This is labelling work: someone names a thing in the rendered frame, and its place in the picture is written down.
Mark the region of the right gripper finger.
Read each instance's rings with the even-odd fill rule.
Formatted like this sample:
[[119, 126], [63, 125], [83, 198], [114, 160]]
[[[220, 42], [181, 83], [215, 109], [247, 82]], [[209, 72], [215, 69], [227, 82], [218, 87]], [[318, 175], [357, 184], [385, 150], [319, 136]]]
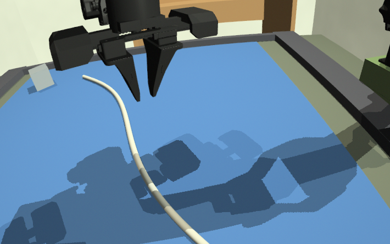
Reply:
[[111, 66], [111, 65], [116, 64], [117, 69], [120, 70], [120, 74], [124, 78], [127, 86], [129, 87], [132, 95], [134, 96], [135, 100], [137, 102], [139, 102], [140, 101], [140, 89], [138, 86], [133, 56], [128, 51], [126, 51], [127, 55], [119, 56], [119, 57], [115, 57], [115, 58], [111, 58], [111, 59], [104, 59], [97, 49], [96, 49], [96, 51], [97, 51], [97, 54], [99, 55], [100, 59], [103, 61], [103, 63], [106, 66]]
[[183, 43], [177, 41], [157, 45], [148, 38], [143, 38], [147, 54], [148, 87], [152, 97], [157, 95], [159, 86], [175, 52], [183, 48]]

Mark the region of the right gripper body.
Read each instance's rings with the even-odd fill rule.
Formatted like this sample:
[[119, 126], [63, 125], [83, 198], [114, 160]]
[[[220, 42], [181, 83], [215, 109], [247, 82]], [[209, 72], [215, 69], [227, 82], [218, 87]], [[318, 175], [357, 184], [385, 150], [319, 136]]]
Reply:
[[[56, 71], [88, 64], [94, 49], [104, 59], [111, 59], [127, 55], [125, 42], [148, 38], [164, 45], [177, 42], [177, 32], [186, 30], [196, 38], [218, 34], [218, 20], [209, 10], [171, 9], [170, 18], [165, 18], [160, 13], [159, 0], [105, 0], [105, 3], [110, 28], [87, 32], [81, 25], [52, 32], [49, 49]], [[119, 36], [128, 32], [131, 33]]]

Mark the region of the white rope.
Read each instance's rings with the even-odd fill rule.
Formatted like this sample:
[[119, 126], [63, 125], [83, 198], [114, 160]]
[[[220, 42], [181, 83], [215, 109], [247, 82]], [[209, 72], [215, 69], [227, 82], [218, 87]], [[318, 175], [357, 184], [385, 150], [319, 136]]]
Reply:
[[105, 87], [107, 90], [109, 90], [113, 95], [114, 97], [116, 98], [116, 100], [118, 101], [119, 103], [119, 106], [121, 108], [121, 111], [122, 111], [122, 115], [123, 115], [123, 118], [124, 118], [124, 123], [125, 123], [125, 127], [126, 127], [126, 133], [127, 133], [127, 137], [128, 137], [128, 141], [129, 141], [129, 144], [130, 144], [130, 148], [131, 148], [131, 152], [132, 152], [132, 155], [133, 155], [133, 158], [135, 160], [135, 163], [137, 165], [137, 168], [144, 180], [144, 182], [146, 183], [147, 187], [149, 188], [150, 192], [152, 193], [152, 195], [154, 196], [154, 198], [158, 201], [158, 203], [161, 205], [161, 207], [166, 211], [166, 213], [170, 216], [170, 218], [196, 243], [196, 244], [209, 244], [204, 238], [202, 238], [195, 230], [193, 230], [177, 213], [176, 211], [171, 207], [171, 205], [168, 204], [168, 202], [165, 200], [165, 198], [161, 195], [161, 193], [158, 191], [158, 189], [156, 188], [156, 186], [154, 185], [154, 183], [152, 182], [152, 180], [150, 179], [148, 173], [146, 172], [144, 166], [143, 166], [143, 163], [140, 159], [140, 156], [138, 154], [138, 151], [137, 151], [137, 148], [136, 148], [136, 145], [135, 145], [135, 141], [133, 139], [133, 134], [132, 134], [132, 130], [131, 130], [131, 126], [130, 126], [130, 122], [129, 122], [129, 118], [128, 118], [128, 115], [127, 115], [127, 111], [126, 111], [126, 108], [124, 106], [124, 103], [123, 101], [121, 100], [120, 96], [116, 93], [115, 90], [113, 90], [110, 86], [108, 86], [107, 84], [97, 80], [97, 79], [94, 79], [92, 77], [89, 77], [89, 76], [86, 76], [86, 75], [83, 75], [82, 78], [84, 79], [87, 79], [87, 80], [90, 80], [92, 82], [95, 82], [103, 87]]

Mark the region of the blue mat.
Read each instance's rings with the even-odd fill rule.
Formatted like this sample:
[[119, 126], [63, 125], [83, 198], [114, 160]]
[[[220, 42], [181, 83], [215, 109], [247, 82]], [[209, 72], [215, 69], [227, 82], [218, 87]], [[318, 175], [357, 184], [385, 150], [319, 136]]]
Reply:
[[0, 108], [0, 244], [390, 244], [390, 209], [257, 42], [178, 49], [140, 102], [102, 60], [31, 78]]

